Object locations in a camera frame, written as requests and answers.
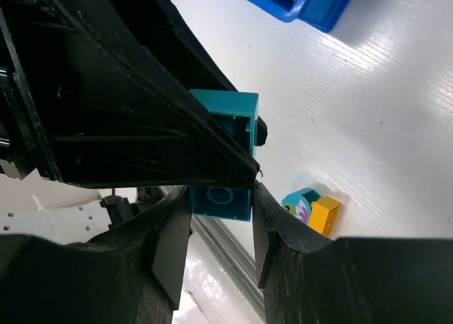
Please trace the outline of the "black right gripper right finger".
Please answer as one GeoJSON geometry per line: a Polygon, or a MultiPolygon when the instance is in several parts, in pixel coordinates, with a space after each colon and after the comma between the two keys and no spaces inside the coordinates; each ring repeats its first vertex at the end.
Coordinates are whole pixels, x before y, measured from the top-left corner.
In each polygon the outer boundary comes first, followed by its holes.
{"type": "Polygon", "coordinates": [[[451,323],[452,241],[328,239],[262,183],[253,239],[267,323],[451,323]]]}

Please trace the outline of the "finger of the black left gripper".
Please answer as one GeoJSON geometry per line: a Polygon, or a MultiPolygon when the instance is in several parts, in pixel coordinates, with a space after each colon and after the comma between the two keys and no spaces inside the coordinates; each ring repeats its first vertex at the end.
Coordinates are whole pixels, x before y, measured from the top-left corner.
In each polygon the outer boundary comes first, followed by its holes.
{"type": "Polygon", "coordinates": [[[1,0],[1,173],[251,189],[194,89],[234,91],[171,0],[1,0]]]}
{"type": "MultiPolygon", "coordinates": [[[[159,27],[163,40],[154,41],[154,46],[160,47],[156,56],[190,95],[194,97],[190,92],[192,89],[238,92],[194,36],[171,0],[154,1],[164,16],[164,23],[159,27]]],[[[267,136],[267,125],[258,117],[256,146],[264,145],[267,136]]]]}

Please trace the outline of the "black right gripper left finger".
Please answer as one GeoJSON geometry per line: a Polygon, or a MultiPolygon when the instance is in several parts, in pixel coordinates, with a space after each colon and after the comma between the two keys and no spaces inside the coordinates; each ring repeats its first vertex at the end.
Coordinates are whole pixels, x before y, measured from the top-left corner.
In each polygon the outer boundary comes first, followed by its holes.
{"type": "Polygon", "coordinates": [[[180,304],[190,191],[86,243],[1,237],[2,323],[170,323],[180,304]]]}

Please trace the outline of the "yellow long brick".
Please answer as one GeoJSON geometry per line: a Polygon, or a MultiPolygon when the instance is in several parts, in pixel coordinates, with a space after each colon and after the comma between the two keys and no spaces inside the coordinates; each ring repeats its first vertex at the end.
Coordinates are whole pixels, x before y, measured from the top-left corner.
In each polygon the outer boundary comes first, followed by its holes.
{"type": "Polygon", "coordinates": [[[321,197],[311,203],[308,226],[325,237],[330,237],[342,203],[332,197],[321,197]]]}

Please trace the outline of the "printed cyan round tile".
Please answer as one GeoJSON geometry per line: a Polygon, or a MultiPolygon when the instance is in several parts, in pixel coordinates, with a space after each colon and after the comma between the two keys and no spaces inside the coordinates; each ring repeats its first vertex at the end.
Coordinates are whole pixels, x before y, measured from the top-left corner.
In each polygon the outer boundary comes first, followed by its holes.
{"type": "Polygon", "coordinates": [[[320,194],[310,187],[289,193],[282,201],[282,207],[303,224],[308,224],[311,204],[320,199],[320,194]]]}

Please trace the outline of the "cyan studded brick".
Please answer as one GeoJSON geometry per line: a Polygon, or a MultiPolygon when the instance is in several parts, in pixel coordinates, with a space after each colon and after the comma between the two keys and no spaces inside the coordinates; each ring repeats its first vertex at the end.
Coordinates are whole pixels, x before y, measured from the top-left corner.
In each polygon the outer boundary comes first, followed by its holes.
{"type": "MultiPolygon", "coordinates": [[[[257,93],[192,89],[194,97],[233,136],[248,154],[255,156],[258,132],[257,93]]],[[[250,190],[190,186],[193,214],[220,219],[249,221],[250,190]]]]}

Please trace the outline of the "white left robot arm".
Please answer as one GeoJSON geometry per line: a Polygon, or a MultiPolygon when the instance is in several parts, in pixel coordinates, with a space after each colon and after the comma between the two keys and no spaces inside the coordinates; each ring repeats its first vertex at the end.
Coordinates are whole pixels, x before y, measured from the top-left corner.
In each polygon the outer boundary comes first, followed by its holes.
{"type": "Polygon", "coordinates": [[[1,0],[1,232],[85,241],[110,189],[250,189],[258,163],[195,89],[236,94],[171,0],[1,0]]]}

